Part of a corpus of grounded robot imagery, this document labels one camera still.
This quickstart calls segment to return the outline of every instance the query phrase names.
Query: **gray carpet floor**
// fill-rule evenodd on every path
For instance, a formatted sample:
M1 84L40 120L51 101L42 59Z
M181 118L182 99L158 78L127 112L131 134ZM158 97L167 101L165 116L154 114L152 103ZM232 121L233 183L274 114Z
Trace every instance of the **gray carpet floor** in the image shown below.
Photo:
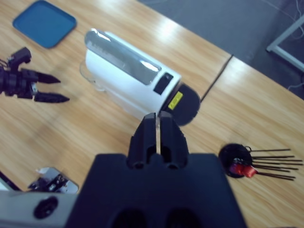
M282 86L301 83L303 73L266 47L293 22L295 0L139 0L185 28L234 54ZM304 0L298 0L304 13ZM281 45L304 62L304 37L297 30ZM291 88L304 99L304 86Z

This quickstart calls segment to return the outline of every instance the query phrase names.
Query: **yellow warning sticker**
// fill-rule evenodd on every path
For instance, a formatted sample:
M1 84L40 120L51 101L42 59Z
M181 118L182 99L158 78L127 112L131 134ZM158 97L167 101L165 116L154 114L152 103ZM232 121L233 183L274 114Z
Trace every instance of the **yellow warning sticker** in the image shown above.
M168 108L173 110L177 106L177 104L180 102L182 96L183 96L183 94L180 91L178 91L176 93L176 95L173 97L173 99L171 100L170 104L168 105Z

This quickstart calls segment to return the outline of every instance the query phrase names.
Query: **transparent plastic lid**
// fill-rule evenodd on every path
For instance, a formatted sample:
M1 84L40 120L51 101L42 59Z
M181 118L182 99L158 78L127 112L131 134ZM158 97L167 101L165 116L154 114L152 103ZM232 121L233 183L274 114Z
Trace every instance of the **transparent plastic lid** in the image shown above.
M135 50L94 28L85 35L85 45L89 50L145 85L149 85L162 69Z

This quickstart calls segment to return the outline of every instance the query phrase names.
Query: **blue tray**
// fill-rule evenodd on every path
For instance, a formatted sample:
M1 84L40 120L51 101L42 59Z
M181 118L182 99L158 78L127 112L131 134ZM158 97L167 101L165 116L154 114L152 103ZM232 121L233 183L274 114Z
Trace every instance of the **blue tray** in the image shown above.
M19 14L13 26L41 46L51 48L76 26L76 19L47 1L39 0Z

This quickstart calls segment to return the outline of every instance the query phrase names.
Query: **black button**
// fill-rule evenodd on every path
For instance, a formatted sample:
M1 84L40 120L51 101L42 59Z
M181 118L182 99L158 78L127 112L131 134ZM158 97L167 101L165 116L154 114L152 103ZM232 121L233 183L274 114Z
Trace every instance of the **black button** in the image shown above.
M157 85L154 88L154 92L158 93L159 95L162 95L165 88L168 86L170 81L173 79L173 76L165 73L160 80L158 81Z

